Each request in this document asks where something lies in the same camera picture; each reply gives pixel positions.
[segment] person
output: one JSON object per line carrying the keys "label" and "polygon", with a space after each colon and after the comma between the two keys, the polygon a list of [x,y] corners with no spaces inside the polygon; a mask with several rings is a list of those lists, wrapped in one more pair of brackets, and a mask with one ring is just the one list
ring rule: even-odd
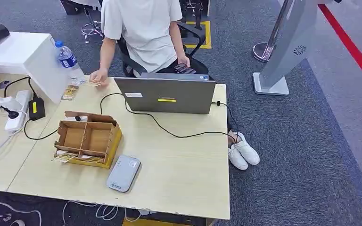
{"label": "person", "polygon": [[[106,81],[116,40],[121,36],[127,42],[130,58],[148,73],[174,73],[173,67],[184,63],[199,74],[199,68],[191,65],[182,45],[177,25],[182,19],[179,0],[103,0],[101,13],[105,37],[100,49],[100,67],[90,75],[91,81]],[[259,163],[259,155],[242,133],[237,135],[229,129],[229,136],[228,153],[232,164],[246,170],[247,162]]]}

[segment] speaker grille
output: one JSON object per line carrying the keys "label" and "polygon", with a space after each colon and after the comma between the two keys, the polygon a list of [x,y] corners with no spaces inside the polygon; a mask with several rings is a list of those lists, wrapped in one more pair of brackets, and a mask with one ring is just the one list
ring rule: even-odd
{"label": "speaker grille", "polygon": [[298,55],[305,53],[306,50],[307,50],[307,46],[298,46],[294,49],[294,54],[296,56],[298,56]]}

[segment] bottle cap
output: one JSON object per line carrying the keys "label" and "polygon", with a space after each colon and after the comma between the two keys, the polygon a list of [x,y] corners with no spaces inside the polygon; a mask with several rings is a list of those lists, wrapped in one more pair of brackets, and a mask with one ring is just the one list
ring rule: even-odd
{"label": "bottle cap", "polygon": [[63,42],[62,42],[62,41],[56,41],[56,42],[55,42],[55,46],[58,47],[58,48],[59,48],[59,47],[62,47],[62,46],[63,46]]}

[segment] office chair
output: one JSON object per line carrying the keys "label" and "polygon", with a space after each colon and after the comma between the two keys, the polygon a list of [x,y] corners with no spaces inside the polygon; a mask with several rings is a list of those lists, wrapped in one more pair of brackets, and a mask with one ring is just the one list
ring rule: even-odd
{"label": "office chair", "polygon": [[180,0],[182,19],[181,22],[187,21],[187,10],[192,11],[192,16],[195,17],[195,28],[201,30],[203,4],[202,0]]}
{"label": "office chair", "polygon": [[[102,23],[100,21],[94,21],[92,16],[90,15],[90,12],[88,9],[93,9],[92,6],[84,5],[81,3],[78,3],[79,0],[61,0],[62,4],[72,5],[77,10],[83,10],[85,15],[87,16],[89,23],[85,24],[81,28],[81,33],[84,35],[85,43],[89,43],[89,36],[98,34],[99,36],[103,37],[102,33]],[[98,0],[99,4],[102,5],[103,0]]]}
{"label": "office chair", "polygon": [[[185,54],[191,61],[191,64],[192,64],[192,62],[194,62],[197,65],[200,65],[200,67],[203,68],[203,71],[205,72],[204,74],[208,74],[209,69],[200,61],[192,58],[193,55],[196,53],[196,51],[200,48],[200,46],[205,42],[205,40],[206,40],[205,33],[201,30],[196,29],[195,27],[193,27],[192,25],[189,25],[189,24],[178,23],[178,26],[180,27],[180,29],[184,29],[188,32],[191,32],[196,37],[198,37],[199,42],[198,42],[197,46],[190,53],[185,53]],[[130,55],[129,55],[128,49],[127,49],[127,43],[122,36],[119,40],[117,40],[117,45],[120,49],[120,51],[118,51],[119,58],[123,62],[123,72],[126,77],[135,77],[133,70],[135,70],[139,74],[147,72],[147,70],[144,67],[142,67],[140,64],[138,64],[137,62],[135,62],[134,60],[132,60],[130,58]]]}

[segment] laptop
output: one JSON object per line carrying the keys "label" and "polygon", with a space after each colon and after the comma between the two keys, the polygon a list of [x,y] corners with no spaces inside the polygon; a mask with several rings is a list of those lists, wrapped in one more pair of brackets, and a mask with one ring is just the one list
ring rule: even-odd
{"label": "laptop", "polygon": [[215,81],[203,74],[142,73],[114,78],[133,111],[209,114]]}

